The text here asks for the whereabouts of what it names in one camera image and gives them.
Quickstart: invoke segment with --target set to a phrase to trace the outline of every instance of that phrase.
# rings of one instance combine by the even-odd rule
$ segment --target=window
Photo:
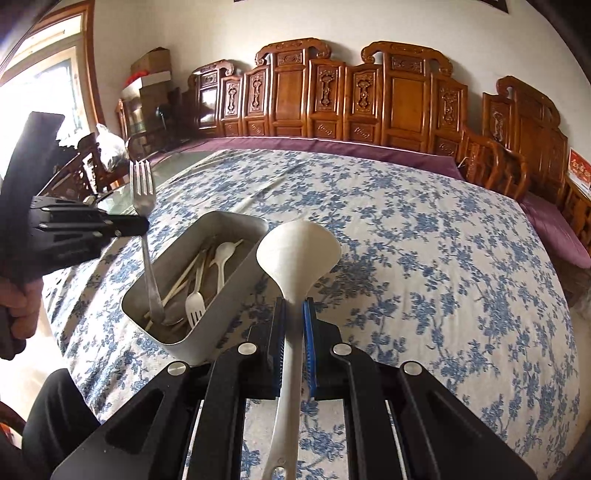
[[[32,111],[61,113],[60,145],[103,123],[93,68],[93,0],[43,18],[22,42],[0,79],[0,175],[6,173],[22,128]]]

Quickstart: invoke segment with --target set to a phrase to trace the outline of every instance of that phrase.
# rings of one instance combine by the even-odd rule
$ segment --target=metal screw
[[[407,362],[404,364],[404,373],[408,375],[420,375],[423,371],[423,367],[416,362]]]
[[[256,345],[254,343],[243,343],[238,347],[238,353],[241,355],[252,355],[256,352]]]
[[[337,343],[333,347],[333,352],[335,353],[335,355],[339,355],[339,356],[347,356],[352,351],[353,351],[353,349],[351,348],[351,346],[348,343]]]
[[[182,375],[183,373],[185,373],[186,370],[187,370],[187,365],[185,365],[182,362],[173,362],[166,369],[166,371],[169,374],[171,374],[171,375],[173,375],[175,377],[177,375]]]

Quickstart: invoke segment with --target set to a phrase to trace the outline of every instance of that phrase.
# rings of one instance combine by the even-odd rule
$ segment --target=white wall
[[[591,160],[589,82],[526,0],[508,4],[510,15],[475,0],[148,0],[155,24],[147,50],[171,50],[174,83],[185,89],[196,67],[222,58],[252,66],[261,47],[291,38],[328,41],[351,64],[376,40],[424,45],[449,57],[468,84],[473,128],[480,130],[482,92],[496,93],[496,80],[513,75],[554,101],[571,145]]]

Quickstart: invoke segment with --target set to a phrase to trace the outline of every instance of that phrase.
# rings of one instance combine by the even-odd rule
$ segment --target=white plastic spoon
[[[216,248],[216,255],[213,257],[212,262],[209,264],[211,267],[213,264],[217,264],[217,293],[220,293],[226,279],[224,276],[223,269],[226,266],[226,262],[236,251],[236,247],[240,245],[244,239],[240,239],[235,244],[232,242],[224,242],[219,244]]]
[[[277,468],[285,469],[285,480],[296,480],[304,335],[302,303],[312,285],[339,258],[340,244],[335,236],[306,220],[278,226],[256,251],[259,265],[281,289],[286,307],[281,392],[262,480],[271,480]]]

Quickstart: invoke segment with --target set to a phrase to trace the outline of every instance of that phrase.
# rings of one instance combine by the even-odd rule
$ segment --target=wooden door frame
[[[48,13],[32,29],[27,37],[72,17],[82,15],[82,42],[86,63],[86,78],[90,89],[90,115],[94,118],[95,124],[105,124],[105,115],[100,104],[99,88],[96,81],[95,51],[94,51],[94,21],[95,21],[95,0],[83,0],[68,7],[60,8]]]

